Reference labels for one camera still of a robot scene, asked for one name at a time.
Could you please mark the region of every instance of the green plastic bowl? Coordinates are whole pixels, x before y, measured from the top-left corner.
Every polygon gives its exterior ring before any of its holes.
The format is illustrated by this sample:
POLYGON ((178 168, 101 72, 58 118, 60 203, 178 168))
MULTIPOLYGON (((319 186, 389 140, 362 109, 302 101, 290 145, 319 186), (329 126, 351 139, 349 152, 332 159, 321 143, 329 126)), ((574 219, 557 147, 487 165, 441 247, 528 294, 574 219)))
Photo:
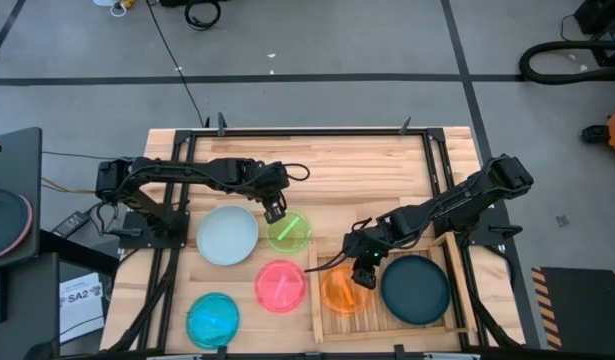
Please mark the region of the green plastic bowl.
POLYGON ((267 226, 267 242, 283 253, 299 252, 307 246, 310 235, 309 221, 296 210, 288 210, 284 218, 267 226))

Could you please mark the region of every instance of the metal frame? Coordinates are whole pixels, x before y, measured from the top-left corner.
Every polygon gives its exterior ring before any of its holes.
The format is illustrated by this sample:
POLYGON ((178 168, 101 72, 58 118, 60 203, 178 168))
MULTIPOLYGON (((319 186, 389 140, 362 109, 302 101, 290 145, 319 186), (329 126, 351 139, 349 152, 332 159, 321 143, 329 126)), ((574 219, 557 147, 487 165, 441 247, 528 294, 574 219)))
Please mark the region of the metal frame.
MULTIPOLYGON (((449 154, 447 151, 447 146, 445 144, 445 136, 442 128, 285 128, 285 129, 228 129, 223 128, 222 131, 203 129, 203 130, 177 130, 174 136, 174 147, 172 149, 172 160, 178 160, 181 153, 182 144, 187 141, 187 156, 186 161, 193 161, 194 153, 196 149, 196 143, 200 138, 203 137, 222 137, 222 136, 230 136, 230 137, 261 137, 261 136, 421 136, 423 141, 423 148, 425 151, 425 160, 427 162, 427 168, 429 172, 429 180, 432 188, 432 193, 434 196, 440 194, 440 185, 438 182, 438 175, 436 170, 436 164, 434 162, 434 155, 432 151, 432 140, 435 140, 438 143, 438 147, 440 149, 441 162, 443 166, 443 174, 445 180, 447 182, 448 187, 454 186, 453 180, 453 172, 451 170, 451 164, 449 163, 449 154)), ((172 196, 173 196, 173 184, 167 184, 165 189, 165 204, 172 204, 172 196)), ((179 211, 186 211, 187 202, 189 200, 189 185, 183 184, 180 193, 179 200, 179 211)), ((178 258, 180 255, 180 250, 173 249, 170 253, 169 261, 173 261, 175 268, 178 265, 178 258)), ((147 287, 147 295, 146 299, 151 297, 153 291, 158 283, 159 273, 160 273, 160 265, 162 261, 162 250, 155 249, 154 257, 152 260, 151 272, 149 276, 149 282, 147 287)), ((470 266, 465 266, 465 275, 467 279, 474 279, 473 269, 470 266)), ((453 300, 453 305, 455 310, 461 309, 462 305, 460 303, 460 297, 458 296, 458 290, 456 286, 456 279, 452 271, 448 271, 448 278, 450 281, 450 290, 451 296, 453 300)), ((163 307, 161 313, 161 321, 158 329, 158 343, 156 349, 160 351, 165 351, 165 346, 167 342, 167 330, 169 327, 169 319, 171 313, 171 306, 173 303, 173 294, 174 294, 174 286, 175 286, 175 274, 174 274, 174 282, 170 285, 170 287, 166 290, 163 300, 163 307)), ((468 281, 468 287, 473 291, 475 289, 475 281, 471 283, 468 281)), ((458 326, 464 325, 463 313, 462 311, 454 311, 456 316, 456 322, 458 326)), ((138 349, 144 350, 146 348, 148 342, 148 334, 150 328, 150 322, 148 321, 143 327, 138 341, 138 349)), ((485 342, 481 341, 481 344, 486 343, 486 333, 484 332, 484 328, 482 324, 478 321, 478 333, 482 334, 485 342)), ((461 348, 465 348, 469 346, 469 338, 466 334, 459 334, 460 345, 461 348)), ((314 356, 315 359, 319 359, 320 355, 323 353, 316 354, 230 354, 229 357, 239 357, 239 358, 264 358, 264 359, 283 359, 292 356, 305 356, 307 358, 314 356)), ((406 352, 401 353, 400 351, 396 353, 400 356, 405 357, 418 357, 421 355, 420 352, 406 352)), ((395 353, 335 353, 328 354, 327 358, 363 358, 363 359, 394 359, 395 353)), ((218 355, 214 354, 204 354, 203 358, 207 357, 208 359, 218 358, 218 355)))

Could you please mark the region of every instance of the wooden tray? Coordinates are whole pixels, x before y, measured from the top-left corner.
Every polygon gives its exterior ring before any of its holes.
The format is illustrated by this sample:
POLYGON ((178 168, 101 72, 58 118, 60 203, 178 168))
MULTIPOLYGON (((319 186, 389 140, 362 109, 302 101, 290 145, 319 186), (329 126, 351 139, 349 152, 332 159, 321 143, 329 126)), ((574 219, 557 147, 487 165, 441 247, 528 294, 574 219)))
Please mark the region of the wooden tray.
MULTIPOLYGON (((397 319, 385 306, 379 290, 370 293, 367 306, 363 311, 352 315, 341 315, 324 305, 320 294, 320 285, 324 271, 312 272, 309 275, 312 304, 312 321, 314 339, 317 344, 330 341, 349 341, 375 339, 379 337, 430 335, 445 333, 476 332, 476 320, 467 292, 467 283, 463 272, 462 262, 456 246, 453 233, 445 233, 433 241, 429 246, 416 246, 410 250, 392 250, 376 269, 379 279, 387 265, 395 259, 406 255, 420 255, 431 259, 447 274, 445 258, 443 256, 443 243, 447 243, 447 251, 451 260, 451 267, 456 278, 458 296, 462 304, 461 310, 465 320, 464 327, 457 327, 453 304, 450 303, 443 317, 433 324, 426 326, 410 325, 397 319)), ((309 267, 313 268, 324 264, 336 255, 337 251, 324 249, 312 242, 309 244, 309 267)))

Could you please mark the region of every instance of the grey floor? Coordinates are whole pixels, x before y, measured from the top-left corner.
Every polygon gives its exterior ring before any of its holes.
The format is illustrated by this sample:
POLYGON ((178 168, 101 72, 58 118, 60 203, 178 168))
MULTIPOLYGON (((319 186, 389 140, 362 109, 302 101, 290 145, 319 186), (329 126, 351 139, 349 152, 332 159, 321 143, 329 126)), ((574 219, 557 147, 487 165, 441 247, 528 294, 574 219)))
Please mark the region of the grey floor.
MULTIPOLYGON (((0 31, 16 3, 0 0, 0 31)), ((469 73, 510 75, 518 73, 526 48, 559 40, 560 19, 580 3, 233 0, 224 4, 217 27, 204 33, 187 27, 182 9, 154 10, 188 76, 375 75, 372 81, 342 81, 343 76, 338 82, 190 85, 201 113, 215 118, 221 111, 232 127, 400 125, 412 116, 411 125, 472 126, 484 146, 478 126, 484 124, 492 153, 518 156, 536 179, 528 195, 507 204, 511 222, 525 228, 516 243, 528 281, 532 266, 615 269, 615 153, 578 139, 582 128, 603 123, 615 109, 615 83, 475 82, 480 123, 472 118, 474 104, 470 112, 458 77, 446 5, 453 10, 469 73), (404 73, 455 76, 420 78, 425 81, 384 76, 404 73), (556 217, 563 215, 569 225, 560 227, 556 217)), ((565 33, 583 38, 573 21, 565 23, 565 33)), ((585 52, 545 55, 535 63, 551 73, 595 68, 585 52)), ((199 125, 182 85, 41 85, 41 80, 173 76, 174 65, 143 1, 125 17, 112 18, 89 0, 29 0, 0 46, 0 79, 12 84, 25 79, 31 86, 0 86, 0 133, 40 126, 45 150, 137 155, 150 128, 199 125)), ((43 175, 91 189, 96 165, 45 156, 43 175)), ((46 189, 42 198, 46 229, 96 202, 46 189)), ((113 241, 99 239, 91 228, 74 239, 88 246, 113 241)), ((534 294, 529 296, 533 304, 534 294)), ((537 321, 537 308, 532 311, 537 321)), ((539 334, 544 346, 541 329, 539 334)), ((93 351, 99 338, 74 341, 63 353, 93 351)))

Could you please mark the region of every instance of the wooden table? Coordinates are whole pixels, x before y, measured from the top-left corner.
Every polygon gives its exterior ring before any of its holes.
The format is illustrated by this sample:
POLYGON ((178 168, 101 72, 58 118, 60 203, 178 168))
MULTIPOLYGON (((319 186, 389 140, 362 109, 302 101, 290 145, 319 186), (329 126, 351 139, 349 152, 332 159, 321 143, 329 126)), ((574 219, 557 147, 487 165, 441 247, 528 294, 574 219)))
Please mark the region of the wooden table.
MULTIPOLYGON (((458 183, 479 169, 476 149, 470 128, 446 127, 444 132, 458 183)), ((151 130, 145 156, 170 159, 174 133, 174 129, 151 130)), ((439 164, 438 149, 434 148, 434 152, 439 164)), ((185 154, 183 147, 181 160, 185 154)), ((218 157, 250 157, 265 162, 280 160, 307 165, 311 178, 292 182, 284 191, 288 206, 299 209, 309 218, 313 241, 337 249, 340 249, 343 235, 356 221, 376 217, 402 205, 418 204, 432 196, 422 140, 415 136, 212 137, 198 141, 194 156, 194 160, 200 162, 218 157)), ((300 169, 295 171, 297 176, 302 176, 298 173, 300 169)), ((156 201, 162 201, 164 184, 149 184, 142 189, 156 201)), ((176 189, 174 199, 178 198, 176 189)), ((229 344, 230 353, 392 352, 394 344, 403 344, 406 351, 460 349, 456 334, 315 344, 309 294, 297 309, 279 315, 264 310, 257 303, 253 286, 258 270, 272 260, 285 258, 307 268, 307 250, 287 256, 271 248, 264 239, 266 224, 262 206, 242 196, 225 195, 193 185, 190 200, 188 243, 178 264, 167 353, 202 352, 188 340, 185 318, 194 300, 213 291, 234 298, 241 313, 238 334, 229 344), (251 210, 263 234, 249 258, 228 267, 207 262, 198 253, 195 243, 196 229, 203 217, 212 209, 225 205, 251 210)), ((433 230, 428 229, 421 243, 434 238, 433 230)), ((113 345, 142 307, 152 253, 153 250, 140 250, 118 271, 101 348, 113 345)), ((471 247, 470 253, 482 302, 508 334, 522 342, 522 329, 504 260, 480 247, 471 247)), ((163 255, 163 269, 167 258, 167 254, 163 255)), ((159 319, 160 309, 157 308, 152 317, 150 346, 155 346, 159 319)))

